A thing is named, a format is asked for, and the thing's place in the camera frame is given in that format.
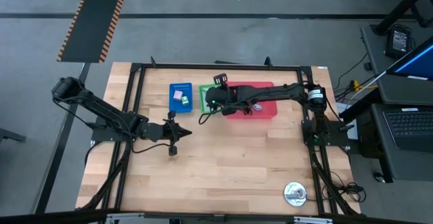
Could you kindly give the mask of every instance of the silver disc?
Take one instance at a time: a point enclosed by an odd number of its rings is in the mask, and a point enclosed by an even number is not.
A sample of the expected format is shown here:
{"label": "silver disc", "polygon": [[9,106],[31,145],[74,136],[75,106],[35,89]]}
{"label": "silver disc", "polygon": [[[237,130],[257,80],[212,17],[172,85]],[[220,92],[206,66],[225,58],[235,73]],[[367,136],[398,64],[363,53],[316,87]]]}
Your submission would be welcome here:
{"label": "silver disc", "polygon": [[306,202],[306,190],[300,183],[292,182],[284,188],[284,199],[291,206],[302,206]]}

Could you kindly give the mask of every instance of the small cube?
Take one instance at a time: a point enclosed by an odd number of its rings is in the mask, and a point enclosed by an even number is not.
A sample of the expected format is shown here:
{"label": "small cube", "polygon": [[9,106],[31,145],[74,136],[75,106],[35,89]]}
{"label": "small cube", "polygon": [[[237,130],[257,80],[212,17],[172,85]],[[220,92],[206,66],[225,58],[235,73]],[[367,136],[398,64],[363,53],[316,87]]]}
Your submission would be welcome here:
{"label": "small cube", "polygon": [[173,99],[175,100],[182,100],[182,91],[175,91],[175,94],[173,95]]}
{"label": "small cube", "polygon": [[188,104],[189,104],[188,96],[183,96],[182,97],[182,105],[188,106]]}

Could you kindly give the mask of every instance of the red tray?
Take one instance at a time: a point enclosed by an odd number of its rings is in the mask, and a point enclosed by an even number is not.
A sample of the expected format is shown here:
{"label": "red tray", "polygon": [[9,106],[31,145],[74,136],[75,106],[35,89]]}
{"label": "red tray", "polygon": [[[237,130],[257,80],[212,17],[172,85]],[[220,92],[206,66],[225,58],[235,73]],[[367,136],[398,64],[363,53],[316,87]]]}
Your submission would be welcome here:
{"label": "red tray", "polygon": [[[249,85],[254,88],[263,88],[273,86],[272,82],[227,82],[229,86]],[[235,114],[228,115],[228,119],[271,119],[277,115],[277,102],[258,102],[262,106],[262,110],[256,111],[252,109],[252,114],[245,115],[242,111],[236,111]]]}

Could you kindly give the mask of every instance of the black desk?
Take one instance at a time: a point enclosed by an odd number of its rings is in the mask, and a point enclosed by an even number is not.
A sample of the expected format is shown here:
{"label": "black desk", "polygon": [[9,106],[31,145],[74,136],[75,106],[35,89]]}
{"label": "black desk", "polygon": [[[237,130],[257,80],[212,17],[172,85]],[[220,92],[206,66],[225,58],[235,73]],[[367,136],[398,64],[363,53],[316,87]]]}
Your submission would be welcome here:
{"label": "black desk", "polygon": [[371,126],[359,126],[359,132],[370,137],[363,143],[374,144],[376,138],[379,141],[378,150],[381,153],[376,153],[376,157],[380,161],[383,175],[385,179],[408,179],[420,181],[433,181],[433,171],[430,166],[433,165],[433,154],[422,152],[410,152],[407,150],[399,150],[395,147],[392,140],[388,125],[383,117],[383,110],[395,108],[386,104],[373,104],[370,110],[364,112],[358,117],[358,125],[367,125],[369,121]]}
{"label": "black desk", "polygon": [[[423,43],[433,35],[431,28],[420,28],[417,24],[410,25],[410,28],[416,45]],[[386,36],[374,34],[370,26],[363,26],[361,35],[374,74],[382,73],[396,62],[384,54]],[[377,81],[377,84],[377,89],[368,93],[361,98],[361,101],[341,114],[345,121],[353,120],[374,103],[433,106],[433,93],[425,93],[425,91],[433,91],[433,83],[385,74]]]}

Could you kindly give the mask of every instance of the blue tray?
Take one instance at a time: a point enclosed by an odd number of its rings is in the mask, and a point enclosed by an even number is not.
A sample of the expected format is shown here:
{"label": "blue tray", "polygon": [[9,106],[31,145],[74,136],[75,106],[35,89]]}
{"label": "blue tray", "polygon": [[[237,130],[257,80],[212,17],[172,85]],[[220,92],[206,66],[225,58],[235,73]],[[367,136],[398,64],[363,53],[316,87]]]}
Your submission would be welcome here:
{"label": "blue tray", "polygon": [[[182,96],[188,96],[189,104],[187,106],[182,105],[182,101],[173,99],[175,91],[182,91]],[[191,112],[192,111],[192,84],[191,83],[176,83],[170,84],[170,93],[168,94],[168,108],[175,112]]]}

